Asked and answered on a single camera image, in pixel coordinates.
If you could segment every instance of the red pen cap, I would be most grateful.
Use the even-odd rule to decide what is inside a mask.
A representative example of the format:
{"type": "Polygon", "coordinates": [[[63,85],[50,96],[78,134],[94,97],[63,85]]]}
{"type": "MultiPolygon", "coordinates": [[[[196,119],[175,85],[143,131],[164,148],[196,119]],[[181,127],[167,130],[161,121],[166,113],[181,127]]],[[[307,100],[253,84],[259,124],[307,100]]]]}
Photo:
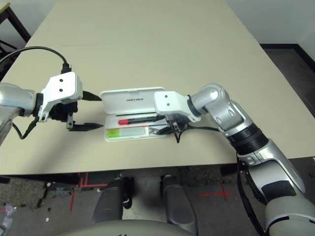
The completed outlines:
{"type": "Polygon", "coordinates": [[[121,119],[118,121],[118,124],[123,125],[123,124],[129,124],[129,120],[127,119],[121,119]]]}

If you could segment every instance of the green eraser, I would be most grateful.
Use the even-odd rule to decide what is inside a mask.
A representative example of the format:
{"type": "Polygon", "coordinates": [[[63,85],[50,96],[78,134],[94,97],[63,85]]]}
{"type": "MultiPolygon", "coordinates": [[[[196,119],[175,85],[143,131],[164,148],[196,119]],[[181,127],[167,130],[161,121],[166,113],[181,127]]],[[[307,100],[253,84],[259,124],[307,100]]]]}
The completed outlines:
{"type": "Polygon", "coordinates": [[[118,138],[120,136],[119,129],[108,129],[106,136],[108,138],[118,138]]]}

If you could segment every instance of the black wire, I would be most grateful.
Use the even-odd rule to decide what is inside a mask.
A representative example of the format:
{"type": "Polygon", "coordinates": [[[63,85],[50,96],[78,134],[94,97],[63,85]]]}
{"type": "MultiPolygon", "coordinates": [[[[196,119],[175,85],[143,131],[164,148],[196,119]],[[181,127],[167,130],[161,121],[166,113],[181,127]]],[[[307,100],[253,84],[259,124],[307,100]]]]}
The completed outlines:
{"type": "Polygon", "coordinates": [[[15,56],[15,55],[17,55],[17,54],[19,54],[19,53],[21,53],[21,52],[24,52],[24,51],[27,51],[27,50],[33,50],[33,49],[42,49],[42,50],[47,50],[47,51],[49,51],[49,52],[52,52],[52,53],[58,55],[58,56],[63,60],[64,63],[68,64],[67,60],[64,58],[63,55],[61,55],[59,52],[57,52],[57,51],[55,51],[55,50],[53,50],[53,49],[51,49],[51,48],[41,47],[41,46],[31,46],[31,47],[25,47],[25,48],[18,49],[18,50],[16,50],[16,51],[14,51],[14,52],[12,52],[12,53],[6,55],[4,58],[2,58],[2,59],[0,60],[0,65],[1,65],[2,63],[4,63],[6,60],[12,58],[13,56],[15,56]]]}
{"type": "Polygon", "coordinates": [[[217,128],[213,128],[213,127],[207,127],[207,126],[202,126],[202,127],[196,127],[196,126],[192,126],[190,124],[187,125],[187,129],[205,129],[205,130],[212,130],[212,131],[216,131],[219,132],[219,130],[217,128]]]}
{"type": "Polygon", "coordinates": [[[39,117],[35,117],[35,119],[29,124],[27,130],[25,131],[25,134],[22,135],[21,131],[19,130],[19,128],[15,125],[15,123],[12,123],[13,128],[16,130],[16,132],[18,133],[20,139],[24,139],[28,136],[28,134],[35,128],[35,126],[37,125],[37,122],[39,121],[39,117]]]}
{"type": "Polygon", "coordinates": [[[242,180],[241,180],[241,162],[239,157],[237,156],[236,153],[236,159],[237,159],[237,176],[236,176],[236,180],[237,180],[237,187],[238,187],[238,191],[240,193],[241,196],[241,200],[243,202],[245,211],[249,217],[249,219],[251,220],[252,224],[254,225],[257,233],[259,236],[265,236],[266,233],[264,232],[263,228],[261,227],[259,221],[257,220],[256,214],[251,206],[250,201],[248,200],[245,191],[243,189],[243,185],[242,185],[242,180]]]}
{"type": "Polygon", "coordinates": [[[186,128],[184,130],[182,130],[181,132],[179,132],[179,134],[177,135],[177,133],[175,132],[175,129],[172,125],[172,122],[169,122],[169,125],[170,125],[170,129],[172,130],[172,133],[174,134],[175,136],[175,139],[176,139],[176,142],[179,143],[180,140],[181,140],[181,135],[184,131],[186,130],[189,130],[189,129],[203,129],[203,130],[211,130],[211,131],[216,131],[216,132],[219,132],[219,130],[217,128],[213,128],[213,127],[207,127],[207,126],[203,126],[203,127],[196,127],[196,126],[192,126],[192,125],[189,125],[187,124],[186,125],[186,128]]]}

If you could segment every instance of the floor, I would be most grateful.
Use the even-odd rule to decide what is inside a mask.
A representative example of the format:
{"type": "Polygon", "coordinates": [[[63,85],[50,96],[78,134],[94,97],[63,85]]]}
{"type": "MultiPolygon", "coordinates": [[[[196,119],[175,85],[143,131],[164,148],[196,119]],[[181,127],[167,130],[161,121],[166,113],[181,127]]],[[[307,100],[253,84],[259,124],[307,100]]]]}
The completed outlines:
{"type": "MultiPolygon", "coordinates": [[[[315,117],[315,73],[293,50],[268,49],[266,53],[315,117]]],[[[315,159],[297,158],[291,162],[302,176],[307,198],[315,204],[315,159]]],[[[185,185],[196,211],[200,236],[256,235],[240,201],[235,174],[221,176],[219,169],[220,166],[193,166],[122,171],[123,176],[135,178],[133,205],[131,209],[124,210],[123,219],[165,222],[159,182],[161,175],[173,173],[185,185]]],[[[8,186],[10,185],[13,188],[11,192],[19,196],[14,201],[21,202],[21,197],[35,199],[35,189],[41,188],[43,183],[33,183],[28,190],[21,189],[16,183],[8,186]]],[[[264,206],[254,199],[246,183],[244,188],[263,225],[264,206]]],[[[74,194],[71,190],[48,191],[46,198],[40,202],[40,208],[31,209],[30,203],[19,207],[11,215],[13,223],[7,235],[56,236],[71,229],[88,226],[99,196],[100,191],[96,188],[75,189],[74,194]]],[[[8,201],[13,200],[10,195],[7,198],[8,201]]],[[[0,208],[0,220],[3,216],[4,212],[0,208]]]]}

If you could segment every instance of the white wall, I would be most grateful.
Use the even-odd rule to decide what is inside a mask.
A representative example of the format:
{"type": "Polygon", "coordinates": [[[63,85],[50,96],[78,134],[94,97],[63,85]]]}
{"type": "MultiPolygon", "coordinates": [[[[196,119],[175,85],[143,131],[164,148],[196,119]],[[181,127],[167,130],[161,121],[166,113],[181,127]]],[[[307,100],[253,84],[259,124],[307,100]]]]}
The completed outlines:
{"type": "Polygon", "coordinates": [[[315,0],[226,0],[259,43],[298,43],[315,60],[315,0]]]}
{"type": "MultiPolygon", "coordinates": [[[[11,8],[32,35],[57,0],[11,0],[11,8]]],[[[315,0],[226,0],[259,43],[298,43],[315,60],[315,0]]],[[[0,39],[25,45],[9,22],[0,39]]]]}
{"type": "MultiPolygon", "coordinates": [[[[55,5],[57,0],[9,0],[10,7],[14,11],[15,15],[22,22],[24,27],[33,35],[39,27],[40,23],[45,19],[48,12],[55,5]]],[[[0,39],[16,46],[18,48],[25,46],[25,41],[17,33],[15,28],[5,20],[0,25],[0,39]]]]}

